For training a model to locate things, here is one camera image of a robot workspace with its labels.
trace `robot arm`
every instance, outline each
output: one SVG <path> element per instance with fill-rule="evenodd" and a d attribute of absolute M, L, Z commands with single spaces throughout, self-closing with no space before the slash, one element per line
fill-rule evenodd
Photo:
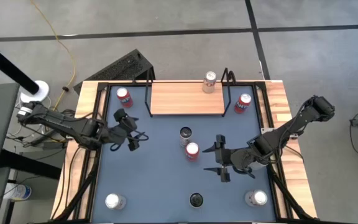
<path fill-rule="evenodd" d="M 216 162 L 220 168 L 206 168 L 221 176 L 222 182 L 229 182 L 227 166 L 233 166 L 239 174 L 248 174 L 252 178 L 253 169 L 266 166 L 272 161 L 271 156 L 280 152 L 287 144 L 292 134 L 303 134 L 306 125 L 313 121 L 328 121 L 334 116 L 335 108 L 323 96 L 313 96 L 302 104 L 297 115 L 278 129 L 256 136 L 247 142 L 249 147 L 240 149 L 225 149 L 225 137 L 216 136 L 216 142 L 203 152 L 215 152 Z"/>
<path fill-rule="evenodd" d="M 135 121 L 137 118 L 131 118 L 123 109 L 115 112 L 114 118 L 119 123 L 113 128 L 108 128 L 107 123 L 93 118 L 73 118 L 65 116 L 56 111 L 44 107 L 41 102 L 32 101 L 24 103 L 17 113 L 17 119 L 21 125 L 42 124 L 50 127 L 63 137 L 71 136 L 81 147 L 90 150 L 97 150 L 102 144 L 114 143 L 120 146 L 125 138 L 129 140 L 129 149 L 131 151 L 139 147 L 141 135 L 134 138 L 131 132 L 136 131 Z"/>

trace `black floor stripe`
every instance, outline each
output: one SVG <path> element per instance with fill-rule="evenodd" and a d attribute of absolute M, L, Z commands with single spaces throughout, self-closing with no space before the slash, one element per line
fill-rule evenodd
<path fill-rule="evenodd" d="M 262 42 L 260 41 L 258 28 L 256 25 L 256 20 L 255 20 L 255 15 L 254 15 L 254 10 L 252 9 L 251 1 L 246 0 L 246 5 L 247 5 L 249 21 L 251 23 L 252 34 L 254 35 L 256 51 L 258 53 L 260 66 L 262 67 L 262 73 L 263 73 L 263 76 L 265 77 L 265 79 L 269 80 L 270 79 L 269 69 L 267 68 L 265 53 L 264 53 L 264 49 L 262 47 Z"/>
<path fill-rule="evenodd" d="M 293 31 L 351 30 L 351 29 L 358 29 L 358 25 L 309 26 L 309 27 L 266 27 L 266 28 L 258 28 L 258 31 L 259 32 L 293 32 Z"/>
<path fill-rule="evenodd" d="M 166 30 L 149 32 L 121 32 L 107 34 L 77 34 L 77 35 L 59 35 L 62 40 L 76 39 L 100 39 L 113 37 L 151 37 L 165 35 L 191 35 L 191 34 L 238 34 L 251 32 L 251 28 L 227 28 L 227 29 L 196 29 L 196 30 Z M 33 37 L 0 37 L 0 42 L 10 41 L 32 41 L 32 40 L 55 40 L 54 35 L 33 36 Z"/>

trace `wooden table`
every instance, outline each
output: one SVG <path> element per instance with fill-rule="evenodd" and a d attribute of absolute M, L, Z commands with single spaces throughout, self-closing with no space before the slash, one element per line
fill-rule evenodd
<path fill-rule="evenodd" d="M 180 81 L 173 81 L 169 80 L 169 82 L 202 82 L 202 80 L 180 80 Z M 94 104 L 96 99 L 97 93 L 97 86 L 99 82 L 109 82 L 109 83 L 129 83 L 130 81 L 85 81 L 83 82 L 80 97 L 78 100 L 78 105 L 76 108 L 76 115 L 75 117 L 79 118 L 85 116 L 94 110 Z M 166 81 L 163 80 L 154 80 L 155 83 L 163 83 Z M 270 105 L 270 110 L 273 118 L 274 127 L 277 128 L 282 124 L 286 123 L 291 119 L 290 108 L 288 106 L 287 96 L 285 94 L 284 84 L 280 80 L 238 80 L 238 82 L 265 82 L 268 102 Z M 259 104 L 260 109 L 262 112 L 262 119 L 264 122 L 264 126 L 268 127 L 269 124 L 267 122 L 267 111 L 264 106 L 264 99 L 262 97 L 262 90 L 257 90 L 259 96 Z M 104 97 L 106 96 L 106 92 L 103 91 L 101 94 L 100 102 L 104 102 Z M 99 104 L 99 111 L 102 113 L 103 104 Z M 290 140 L 288 142 L 288 146 L 294 148 L 298 152 L 300 152 L 299 144 L 297 140 Z M 61 214 L 63 209 L 65 208 L 66 204 L 66 196 L 67 196 L 67 185 L 68 185 L 68 171 L 70 170 L 70 162 L 73 159 L 73 155 L 77 149 L 78 145 L 74 141 L 70 141 L 68 143 L 66 158 L 65 158 L 65 179 L 63 179 L 63 175 L 60 176 L 59 185 L 56 192 L 55 203 L 53 205 L 53 212 L 56 210 L 58 206 L 58 202 L 60 200 L 60 196 L 62 193 L 62 185 L 64 182 L 64 191 L 62 201 L 60 202 L 60 206 L 58 207 L 57 213 L 55 216 Z M 73 165 L 71 168 L 71 178 L 70 178 L 70 189 L 68 189 L 68 202 L 71 201 L 72 197 L 76 194 L 78 190 L 78 184 L 80 182 L 80 175 L 83 167 L 83 161 L 85 156 L 85 150 L 80 149 L 77 155 L 74 158 Z M 92 159 L 89 162 L 88 171 L 90 171 L 92 166 Z M 303 165 L 303 161 L 299 158 L 296 154 L 284 150 L 282 156 L 282 164 L 283 170 L 285 174 L 285 179 L 287 182 L 287 188 L 294 196 L 295 200 L 303 207 L 303 209 L 311 215 L 312 217 L 316 217 L 316 211 L 314 209 L 314 203 L 310 192 L 310 187 L 308 183 L 308 178 L 306 176 L 305 167 Z M 277 189 L 277 198 L 279 202 L 279 209 L 281 216 L 287 217 L 285 212 L 284 206 L 284 199 L 282 194 Z M 79 218 L 85 217 L 86 211 L 86 203 L 88 201 L 88 190 L 84 193 L 82 198 L 81 208 L 80 208 L 80 215 Z"/>

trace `gray floor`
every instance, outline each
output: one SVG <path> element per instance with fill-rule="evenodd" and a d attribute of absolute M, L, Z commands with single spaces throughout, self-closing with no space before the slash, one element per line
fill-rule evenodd
<path fill-rule="evenodd" d="M 358 24 L 356 0 L 251 0 L 258 27 Z M 59 34 L 175 29 L 249 28 L 244 1 L 37 1 Z M 0 37 L 52 35 L 28 0 L 0 0 Z M 284 80 L 295 112 L 313 94 L 336 106 L 328 123 L 308 126 L 300 138 L 313 199 L 322 220 L 358 223 L 358 155 L 349 140 L 349 119 L 358 112 L 358 30 L 260 33 L 272 79 Z M 239 79 L 261 79 L 251 33 L 64 40 L 77 61 L 76 83 L 133 49 L 155 67 L 158 79 L 200 79 L 229 67 Z M 0 51 L 33 79 L 45 80 L 53 102 L 69 80 L 71 63 L 55 41 L 0 42 Z M 11 82 L 0 73 L 0 83 Z M 61 109 L 75 109 L 69 93 Z M 18 128 L 12 120 L 10 131 Z M 354 130 L 358 148 L 358 129 Z M 6 147 L 13 150 L 13 142 Z M 56 188 L 56 183 L 43 183 Z M 53 196 L 22 202 L 12 224 L 48 217 Z"/>

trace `red soda can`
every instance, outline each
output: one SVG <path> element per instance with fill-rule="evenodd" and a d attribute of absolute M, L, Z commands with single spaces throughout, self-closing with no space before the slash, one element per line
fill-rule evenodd
<path fill-rule="evenodd" d="M 198 145 L 196 143 L 191 142 L 191 143 L 187 144 L 186 157 L 188 160 L 190 160 L 190 161 L 197 160 L 199 152 L 200 152 L 200 150 L 198 150 Z"/>
<path fill-rule="evenodd" d="M 237 101 L 236 105 L 234 105 L 234 111 L 236 113 L 243 113 L 247 107 L 251 104 L 251 96 L 244 93 L 239 97 L 239 100 Z"/>
<path fill-rule="evenodd" d="M 130 108 L 134 104 L 128 90 L 125 88 L 119 88 L 117 90 L 117 97 L 125 108 Z"/>

